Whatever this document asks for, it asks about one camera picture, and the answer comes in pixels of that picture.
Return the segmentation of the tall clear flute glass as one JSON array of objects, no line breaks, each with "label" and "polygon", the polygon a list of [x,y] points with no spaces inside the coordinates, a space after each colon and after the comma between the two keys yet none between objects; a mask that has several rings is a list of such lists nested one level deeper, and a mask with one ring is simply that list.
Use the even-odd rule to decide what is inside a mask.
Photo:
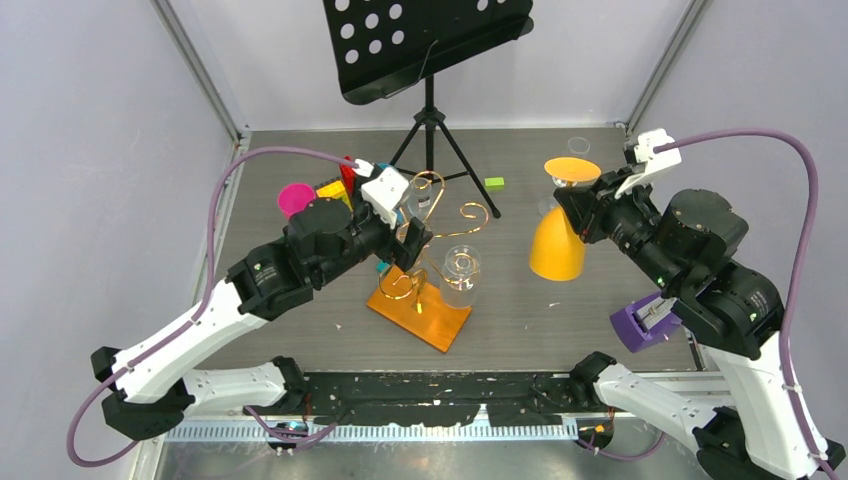
[{"label": "tall clear flute glass", "polygon": [[[567,154],[569,157],[586,159],[587,154],[590,151],[591,144],[586,138],[576,136],[568,140],[567,148]],[[556,199],[552,195],[549,195],[538,202],[537,210],[539,212],[539,215],[541,217],[544,217],[549,211],[554,209],[556,206]]]}]

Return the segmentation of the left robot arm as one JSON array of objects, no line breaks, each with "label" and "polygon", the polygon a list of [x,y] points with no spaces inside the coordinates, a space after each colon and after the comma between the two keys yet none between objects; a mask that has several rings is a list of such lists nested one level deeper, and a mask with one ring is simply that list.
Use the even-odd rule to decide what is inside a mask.
[{"label": "left robot arm", "polygon": [[231,370],[197,366],[231,341],[312,301],[316,291],[371,255],[408,271],[433,233],[417,219],[403,236],[398,231],[366,201],[354,209],[335,199],[311,202],[289,219],[281,238],[230,267],[208,302],[132,348],[93,353],[99,380],[122,374],[101,402],[105,423],[132,440],[147,440],[193,415],[246,406],[298,412],[308,384],[289,357]]}]

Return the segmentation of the gold wine glass rack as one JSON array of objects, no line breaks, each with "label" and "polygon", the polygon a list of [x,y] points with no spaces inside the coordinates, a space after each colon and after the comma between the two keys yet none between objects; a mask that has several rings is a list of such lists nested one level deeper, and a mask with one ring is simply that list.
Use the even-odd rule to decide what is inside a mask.
[{"label": "gold wine glass rack", "polygon": [[[433,170],[416,173],[416,177],[427,176],[434,186],[434,180],[446,180],[444,176]],[[440,205],[446,187],[438,187],[433,197],[433,203],[427,218],[423,221],[429,226],[430,217]],[[465,202],[459,207],[459,215],[465,220],[472,221],[474,226],[465,230],[434,233],[433,240],[455,239],[470,236],[486,228],[490,221],[488,207],[478,202]],[[401,209],[401,239],[406,235],[406,229],[413,217],[407,208]],[[447,353],[471,315],[472,306],[464,309],[454,309],[446,305],[440,295],[441,268],[444,263],[436,265],[429,256],[426,245],[412,269],[401,271],[397,266],[391,266],[383,273],[378,273],[377,287],[366,301],[366,307],[407,333],[412,334],[422,342],[440,353]],[[430,280],[430,273],[436,274],[438,285]]]}]

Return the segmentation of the black music stand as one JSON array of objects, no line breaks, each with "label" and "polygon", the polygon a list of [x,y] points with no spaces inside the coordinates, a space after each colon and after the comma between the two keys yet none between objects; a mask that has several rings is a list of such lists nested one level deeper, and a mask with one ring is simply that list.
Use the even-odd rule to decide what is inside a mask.
[{"label": "black music stand", "polygon": [[425,133],[425,169],[434,172],[435,133],[442,132],[494,217],[501,212],[447,128],[435,104],[438,73],[516,41],[534,27],[531,0],[325,1],[337,78],[344,100],[364,106],[417,85],[424,104],[390,160],[401,160],[418,131]]}]

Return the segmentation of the small clear wine glass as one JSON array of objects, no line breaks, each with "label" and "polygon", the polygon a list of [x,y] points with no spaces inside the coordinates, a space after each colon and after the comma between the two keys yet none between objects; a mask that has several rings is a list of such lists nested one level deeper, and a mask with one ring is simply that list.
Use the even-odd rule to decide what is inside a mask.
[{"label": "small clear wine glass", "polygon": [[433,184],[427,176],[414,178],[406,200],[407,212],[411,217],[424,221],[433,203]]}]

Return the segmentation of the red toy block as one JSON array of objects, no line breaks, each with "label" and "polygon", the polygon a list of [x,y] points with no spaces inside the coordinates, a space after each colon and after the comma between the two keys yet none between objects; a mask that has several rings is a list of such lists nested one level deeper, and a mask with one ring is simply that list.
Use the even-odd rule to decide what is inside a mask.
[{"label": "red toy block", "polygon": [[357,174],[355,169],[357,167],[355,159],[351,156],[344,156],[344,160],[348,162],[348,164],[340,164],[340,176],[342,182],[347,190],[347,194],[350,200],[354,198],[354,190],[356,186],[356,178]]}]

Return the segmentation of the orange plastic goblet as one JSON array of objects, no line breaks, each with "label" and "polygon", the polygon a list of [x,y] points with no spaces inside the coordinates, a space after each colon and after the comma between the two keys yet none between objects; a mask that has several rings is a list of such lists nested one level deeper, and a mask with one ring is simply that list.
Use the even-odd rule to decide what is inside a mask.
[{"label": "orange plastic goblet", "polygon": [[[577,157],[552,158],[544,164],[544,169],[558,188],[566,190],[594,181],[601,174],[596,164]],[[548,206],[534,233],[529,267],[537,276],[549,281],[575,280],[583,271],[585,245],[559,202],[553,199]]]}]

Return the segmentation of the purple tape dispenser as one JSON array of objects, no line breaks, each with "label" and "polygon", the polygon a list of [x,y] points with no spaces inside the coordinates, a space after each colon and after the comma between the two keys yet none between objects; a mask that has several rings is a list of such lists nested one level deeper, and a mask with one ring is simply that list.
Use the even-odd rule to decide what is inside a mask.
[{"label": "purple tape dispenser", "polygon": [[682,321],[672,312],[675,302],[654,293],[613,313],[610,323],[624,347],[638,353],[668,341],[680,328]]}]

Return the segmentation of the clear stemless wine glass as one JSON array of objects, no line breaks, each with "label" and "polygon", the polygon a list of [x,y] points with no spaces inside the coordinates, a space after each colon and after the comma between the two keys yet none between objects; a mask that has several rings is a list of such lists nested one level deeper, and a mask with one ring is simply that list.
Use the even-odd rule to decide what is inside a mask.
[{"label": "clear stemless wine glass", "polygon": [[440,295],[454,309],[470,308],[477,300],[481,284],[481,258],[469,245],[452,247],[441,268]]}]

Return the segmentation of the light green toy block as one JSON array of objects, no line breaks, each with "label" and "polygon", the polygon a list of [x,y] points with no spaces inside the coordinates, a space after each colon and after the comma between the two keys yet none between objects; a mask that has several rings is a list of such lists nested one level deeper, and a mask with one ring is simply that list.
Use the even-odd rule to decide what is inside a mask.
[{"label": "light green toy block", "polygon": [[488,191],[501,190],[505,187],[505,179],[503,177],[486,177],[484,187]]}]

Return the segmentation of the pink plastic goblet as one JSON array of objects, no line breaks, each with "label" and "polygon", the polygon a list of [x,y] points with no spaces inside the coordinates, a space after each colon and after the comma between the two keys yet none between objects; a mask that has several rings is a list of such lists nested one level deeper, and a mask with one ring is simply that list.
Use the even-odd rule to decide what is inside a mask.
[{"label": "pink plastic goblet", "polygon": [[313,187],[306,183],[291,183],[286,185],[277,196],[277,206],[286,219],[303,211],[317,194]]}]

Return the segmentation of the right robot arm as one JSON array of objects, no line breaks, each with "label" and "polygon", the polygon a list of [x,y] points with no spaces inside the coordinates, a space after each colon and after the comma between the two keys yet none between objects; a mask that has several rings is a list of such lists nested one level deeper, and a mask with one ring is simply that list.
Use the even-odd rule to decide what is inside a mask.
[{"label": "right robot arm", "polygon": [[621,185],[607,174],[554,196],[581,241],[612,241],[672,301],[672,313],[722,373],[732,404],[684,397],[600,352],[571,370],[574,403],[640,417],[691,450],[715,479],[833,474],[844,447],[794,415],[780,359],[786,310],[779,291],[734,258],[747,222],[712,191],[680,191],[659,212],[648,187],[624,194]]}]

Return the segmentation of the yellow toy block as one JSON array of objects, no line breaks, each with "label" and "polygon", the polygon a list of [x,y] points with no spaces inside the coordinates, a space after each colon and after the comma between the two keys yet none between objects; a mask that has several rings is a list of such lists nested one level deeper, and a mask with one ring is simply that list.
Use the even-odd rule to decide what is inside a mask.
[{"label": "yellow toy block", "polygon": [[353,210],[350,194],[344,181],[340,177],[318,184],[314,190],[317,197],[340,200],[349,210]]}]

